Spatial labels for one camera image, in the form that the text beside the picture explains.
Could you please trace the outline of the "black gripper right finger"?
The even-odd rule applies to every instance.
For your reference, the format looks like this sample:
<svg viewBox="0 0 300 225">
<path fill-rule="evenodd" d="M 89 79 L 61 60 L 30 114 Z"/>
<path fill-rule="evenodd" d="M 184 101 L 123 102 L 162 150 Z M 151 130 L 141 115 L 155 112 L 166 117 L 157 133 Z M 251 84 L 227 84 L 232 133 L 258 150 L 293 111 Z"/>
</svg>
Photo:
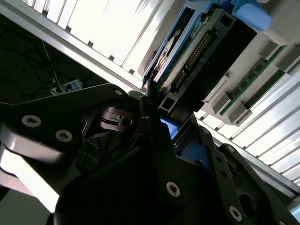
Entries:
<svg viewBox="0 0 300 225">
<path fill-rule="evenodd" d="M 216 147 L 211 133 L 190 117 L 201 160 L 213 180 L 216 204 L 226 225 L 292 225 L 293 215 L 231 145 Z"/>
</svg>

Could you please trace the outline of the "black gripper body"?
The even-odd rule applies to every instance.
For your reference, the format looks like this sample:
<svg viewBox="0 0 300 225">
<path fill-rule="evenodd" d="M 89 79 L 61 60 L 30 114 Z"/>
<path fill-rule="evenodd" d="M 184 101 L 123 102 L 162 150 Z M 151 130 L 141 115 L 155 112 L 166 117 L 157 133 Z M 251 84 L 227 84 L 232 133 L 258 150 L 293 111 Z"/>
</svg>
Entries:
<svg viewBox="0 0 300 225">
<path fill-rule="evenodd" d="M 166 124 L 143 116 L 126 154 L 67 185 L 54 214 L 56 225 L 229 225 L 232 201 L 225 157 L 192 116 L 178 133 L 177 156 Z"/>
</svg>

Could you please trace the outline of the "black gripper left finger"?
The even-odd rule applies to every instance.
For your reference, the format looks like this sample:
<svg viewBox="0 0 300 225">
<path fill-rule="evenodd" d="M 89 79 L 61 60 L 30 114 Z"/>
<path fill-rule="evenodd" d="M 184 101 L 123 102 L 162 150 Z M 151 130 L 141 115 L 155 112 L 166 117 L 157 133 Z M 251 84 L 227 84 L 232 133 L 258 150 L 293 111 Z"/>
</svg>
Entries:
<svg viewBox="0 0 300 225">
<path fill-rule="evenodd" d="M 14 189 L 55 213 L 67 185 L 133 148 L 154 100 L 107 83 L 9 106 L 0 115 L 0 167 Z"/>
</svg>

